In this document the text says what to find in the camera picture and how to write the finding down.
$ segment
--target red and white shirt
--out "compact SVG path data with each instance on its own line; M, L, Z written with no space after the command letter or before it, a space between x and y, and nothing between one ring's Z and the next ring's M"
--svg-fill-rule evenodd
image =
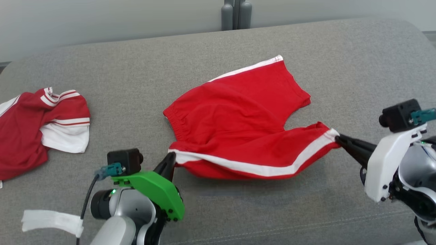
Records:
M186 92L163 114L177 141L178 166L199 177L292 177L333 148L339 135L321 122L285 130L310 104L282 56L221 75Z
M42 88L0 104L0 180L41 165L50 148L84 152L89 117L85 98L75 90L57 95Z

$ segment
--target cable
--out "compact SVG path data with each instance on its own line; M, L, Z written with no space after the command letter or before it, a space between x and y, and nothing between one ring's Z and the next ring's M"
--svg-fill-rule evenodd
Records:
M363 170L365 170L365 168L362 166L360 168L360 180L362 181L362 184L365 186L366 173L364 173Z
M418 217L417 217L417 216L415 216L415 220L414 220L413 222L415 223L416 229L418 229L418 232L419 232L419 234L421 235L421 237L422 237L422 239L424 240L424 242L425 242L426 244L428 244L428 243L427 243L427 240L426 240L426 236L424 236L424 232L421 230L421 228L419 228L419 224L418 224L418 222L421 222L421 221L418 221Z
M80 214L80 219L83 220L86 212L86 207L88 206L89 197L91 196L91 191L94 188L95 183L99 179L99 175L97 174L91 182L89 186L88 193L86 193L85 202L83 203L82 213ZM80 244L80 238L76 238L76 245Z

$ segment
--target teal connector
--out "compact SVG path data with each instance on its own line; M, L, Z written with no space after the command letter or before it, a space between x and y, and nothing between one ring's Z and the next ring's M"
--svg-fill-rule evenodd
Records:
M99 170L95 171L94 174L99 176L98 180L104 180L108 176L118 176L122 174L125 170L126 169L121 166L121 163L113 163L111 165L100 168Z
M436 108L412 112L410 114L414 125L436 120Z

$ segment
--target gray couch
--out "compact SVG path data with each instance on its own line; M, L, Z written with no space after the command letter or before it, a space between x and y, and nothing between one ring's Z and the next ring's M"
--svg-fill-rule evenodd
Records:
M12 62L0 75L0 101L53 86L79 91L92 116L84 154L49 151L43 166L0 190L0 244L74 244L67 232L21 232L25 209L80 214L94 170L111 150L137 147L151 170L175 140L162 111L218 75L282 55L312 104L285 128L320 120L341 133L378 142L384 107L417 98L436 106L436 50L410 23L338 20L250 30L87 44ZM430 134L436 133L434 124ZM403 204L374 203L359 164L331 151L288 180L224 181L175 171L185 219L166 226L163 245L395 244L419 240ZM98 182L94 193L112 187ZM103 224L88 211L82 244Z

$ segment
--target red shorts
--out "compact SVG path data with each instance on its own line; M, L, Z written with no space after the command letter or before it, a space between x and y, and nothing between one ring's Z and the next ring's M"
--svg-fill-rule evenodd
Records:
M333 148L338 133L321 122L285 130L310 104L279 55L191 89L165 111L178 166L199 177L283 179Z

